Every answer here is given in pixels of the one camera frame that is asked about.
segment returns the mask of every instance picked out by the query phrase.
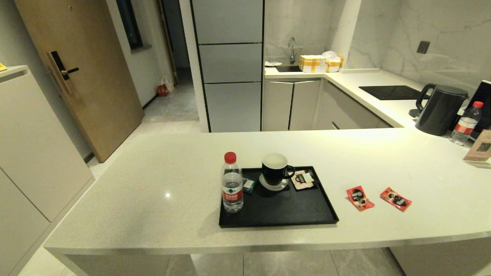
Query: red bottle cap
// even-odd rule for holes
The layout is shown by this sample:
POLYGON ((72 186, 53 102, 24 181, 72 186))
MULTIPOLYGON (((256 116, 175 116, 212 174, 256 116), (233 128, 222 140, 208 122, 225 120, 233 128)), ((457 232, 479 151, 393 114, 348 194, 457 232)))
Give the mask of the red bottle cap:
POLYGON ((237 155, 235 155, 235 152, 227 152, 225 153, 225 162, 227 164, 233 164, 237 160, 237 155))
POLYGON ((483 105, 484 105, 483 102, 474 102, 472 104, 473 107, 477 107, 477 108, 481 108, 481 107, 483 107, 483 105))

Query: kettle handle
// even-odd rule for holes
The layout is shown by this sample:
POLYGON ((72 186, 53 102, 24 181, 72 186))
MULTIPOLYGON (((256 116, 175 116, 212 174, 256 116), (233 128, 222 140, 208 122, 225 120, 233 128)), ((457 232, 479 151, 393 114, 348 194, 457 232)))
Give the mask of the kettle handle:
POLYGON ((419 111, 423 111, 423 105, 421 102, 423 102, 423 99, 425 98, 426 92, 430 89, 434 89, 436 87, 436 84, 429 83, 425 85, 423 90, 421 90, 421 95, 419 95, 419 98, 416 101, 416 107, 418 108, 419 111))

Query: water bottle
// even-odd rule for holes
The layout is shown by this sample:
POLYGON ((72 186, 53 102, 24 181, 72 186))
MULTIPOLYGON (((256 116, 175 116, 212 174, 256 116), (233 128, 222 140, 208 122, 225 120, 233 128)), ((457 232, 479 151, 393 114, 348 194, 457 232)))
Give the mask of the water bottle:
POLYGON ((455 126, 454 131, 452 131, 452 134, 450 135, 450 141, 457 145, 463 145, 467 141, 479 122, 479 119, 481 119, 482 107, 483 102, 474 102, 472 106, 464 112, 458 124, 455 126))
POLYGON ((225 153, 225 164, 221 167, 221 196, 223 207, 229 213, 236 213, 244 205, 242 193, 242 170, 237 164, 234 152, 225 153))

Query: bottle label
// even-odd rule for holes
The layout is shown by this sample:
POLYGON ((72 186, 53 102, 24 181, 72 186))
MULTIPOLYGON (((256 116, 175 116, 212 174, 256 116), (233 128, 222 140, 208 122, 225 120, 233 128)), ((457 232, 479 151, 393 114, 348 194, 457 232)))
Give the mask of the bottle label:
POLYGON ((221 194, 223 199, 227 201, 235 201, 242 198, 242 185, 236 188, 221 187, 221 194))
POLYGON ((455 130, 462 134, 471 134, 476 125, 476 120, 466 118, 466 121, 464 121, 463 119, 460 119, 459 123, 455 126, 455 130))

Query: window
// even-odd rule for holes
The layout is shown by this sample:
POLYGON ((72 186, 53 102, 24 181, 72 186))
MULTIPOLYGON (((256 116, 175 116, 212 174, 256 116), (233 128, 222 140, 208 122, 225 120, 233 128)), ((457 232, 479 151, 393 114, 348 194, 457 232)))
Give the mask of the window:
POLYGON ((131 50, 143 47, 140 31, 136 24, 135 12, 131 5, 131 0, 116 0, 118 4, 119 14, 123 20, 124 31, 128 37, 131 50))

